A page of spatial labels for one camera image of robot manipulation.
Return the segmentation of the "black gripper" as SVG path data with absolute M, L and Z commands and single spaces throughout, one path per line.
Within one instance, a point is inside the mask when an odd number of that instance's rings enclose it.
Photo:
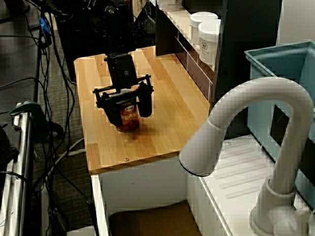
M 153 87 L 150 82 L 151 76 L 146 75 L 145 77 L 138 78 L 132 56 L 128 53 L 112 53 L 104 61 L 107 63 L 112 85 L 94 89 L 96 106 L 105 111 L 111 124 L 117 127 L 121 126 L 123 124 L 121 114 L 114 99 L 106 93 L 103 93 L 102 96 L 99 93 L 114 89 L 115 92 L 110 93 L 110 95 L 116 95 L 121 93 L 123 89 L 130 89 L 132 86 L 139 85 L 136 89 L 136 95 L 138 95 L 139 100 L 139 114 L 144 118 L 149 117 L 152 114 Z

